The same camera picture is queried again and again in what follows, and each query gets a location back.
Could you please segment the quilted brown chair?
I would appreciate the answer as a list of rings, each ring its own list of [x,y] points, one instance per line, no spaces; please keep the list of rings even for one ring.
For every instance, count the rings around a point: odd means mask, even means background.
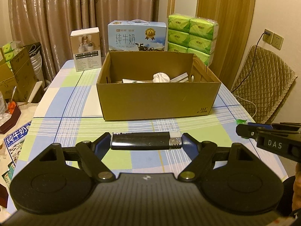
[[[278,55],[253,45],[231,92],[255,122],[270,124],[296,79],[297,74]]]

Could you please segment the black usb stick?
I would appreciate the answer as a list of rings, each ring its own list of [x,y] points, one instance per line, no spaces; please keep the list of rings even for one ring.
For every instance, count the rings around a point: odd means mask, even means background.
[[[182,148],[182,138],[170,132],[113,133],[112,150],[174,150]]]

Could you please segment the brown cardboard carton on floor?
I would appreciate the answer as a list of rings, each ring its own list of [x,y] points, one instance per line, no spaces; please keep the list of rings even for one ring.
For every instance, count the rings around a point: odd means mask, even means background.
[[[11,68],[6,63],[1,48],[1,94],[4,99],[10,99],[16,87],[13,99],[16,102],[27,102],[39,80],[26,47],[12,58],[10,65]]]

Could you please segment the brown cardboard box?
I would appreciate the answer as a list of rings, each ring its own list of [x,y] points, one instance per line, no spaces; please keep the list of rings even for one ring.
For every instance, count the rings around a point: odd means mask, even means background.
[[[188,81],[153,83],[153,75],[170,80],[183,73]],[[122,83],[122,79],[151,83]],[[194,54],[165,51],[109,52],[97,80],[104,120],[143,120],[208,115],[221,82]]]

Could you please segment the brown curtain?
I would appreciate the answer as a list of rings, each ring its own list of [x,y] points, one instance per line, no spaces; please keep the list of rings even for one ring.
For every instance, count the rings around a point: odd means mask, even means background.
[[[72,58],[70,33],[98,27],[100,52],[108,51],[108,24],[114,20],[157,21],[159,0],[8,0],[14,40],[39,42],[44,76],[53,80]]]

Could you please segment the long white ointment box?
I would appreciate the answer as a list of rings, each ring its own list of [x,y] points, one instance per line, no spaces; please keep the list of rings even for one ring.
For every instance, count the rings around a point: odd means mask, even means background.
[[[130,79],[122,79],[122,83],[151,83],[151,81],[139,81],[139,80],[130,80]]]

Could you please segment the white socks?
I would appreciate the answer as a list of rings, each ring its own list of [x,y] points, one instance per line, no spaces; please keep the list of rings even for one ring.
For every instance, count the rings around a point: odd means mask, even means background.
[[[169,83],[170,78],[165,73],[156,73],[153,75],[153,83]]]

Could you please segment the flat blue milk carton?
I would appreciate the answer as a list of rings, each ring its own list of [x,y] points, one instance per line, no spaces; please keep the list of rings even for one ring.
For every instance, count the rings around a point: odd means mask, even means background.
[[[4,138],[4,144],[8,149],[8,153],[14,163],[16,165],[18,157],[20,155],[24,140],[26,138],[27,133],[29,132],[29,128],[31,125],[31,121],[22,125],[11,134],[8,134]]]

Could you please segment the stacked white bowls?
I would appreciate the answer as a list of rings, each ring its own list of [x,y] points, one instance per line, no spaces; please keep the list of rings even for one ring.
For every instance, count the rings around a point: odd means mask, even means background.
[[[43,76],[43,70],[42,70],[42,56],[40,54],[40,48],[41,46],[32,45],[29,50],[29,56],[31,59],[31,63],[33,66],[34,73],[38,79],[38,81],[42,82],[42,87],[45,87],[45,80]]]

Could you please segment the wall power socket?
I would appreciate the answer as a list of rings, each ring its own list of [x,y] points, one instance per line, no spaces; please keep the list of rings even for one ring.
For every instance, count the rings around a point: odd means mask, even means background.
[[[264,30],[263,41],[272,47],[281,50],[284,38],[267,29]]]

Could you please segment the white product box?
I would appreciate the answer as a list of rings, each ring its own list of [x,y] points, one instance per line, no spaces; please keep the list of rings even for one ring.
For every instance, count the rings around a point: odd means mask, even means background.
[[[98,27],[72,31],[70,42],[76,72],[102,67]]]

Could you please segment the white power adapter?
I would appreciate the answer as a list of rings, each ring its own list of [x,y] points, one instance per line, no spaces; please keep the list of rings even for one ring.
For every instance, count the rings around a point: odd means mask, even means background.
[[[188,74],[187,73],[183,73],[183,74],[181,74],[181,75],[179,75],[175,78],[172,78],[170,80],[171,83],[177,83],[177,82],[182,83],[182,82],[186,82],[186,81],[188,81]]]

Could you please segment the checkered bed sheet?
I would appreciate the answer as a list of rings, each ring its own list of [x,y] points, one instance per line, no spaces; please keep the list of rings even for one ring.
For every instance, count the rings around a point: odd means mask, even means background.
[[[258,149],[254,140],[236,134],[238,120],[250,122],[252,117],[224,85],[221,85],[206,116],[105,121],[96,87],[99,73],[98,69],[78,73],[73,60],[63,65],[37,106],[16,163],[16,173],[54,142],[71,147],[83,140],[93,141],[105,132],[180,132],[188,133],[198,141],[210,140],[220,146],[242,143],[281,180],[288,177],[276,155]]]

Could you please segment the blue milk carton box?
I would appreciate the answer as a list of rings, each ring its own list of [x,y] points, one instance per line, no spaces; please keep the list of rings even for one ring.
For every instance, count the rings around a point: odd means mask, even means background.
[[[112,21],[108,24],[109,51],[164,51],[164,22]]]

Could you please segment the small green candy wrapper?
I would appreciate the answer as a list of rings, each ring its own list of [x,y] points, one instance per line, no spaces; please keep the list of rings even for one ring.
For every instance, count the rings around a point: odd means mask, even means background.
[[[246,119],[237,119],[236,124],[245,124],[247,122]]]

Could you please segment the green tissue pack stack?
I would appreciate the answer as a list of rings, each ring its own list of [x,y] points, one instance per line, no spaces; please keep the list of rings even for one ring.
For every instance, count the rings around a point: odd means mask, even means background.
[[[206,65],[213,61],[217,41],[218,22],[181,14],[168,17],[168,51],[191,53]]]

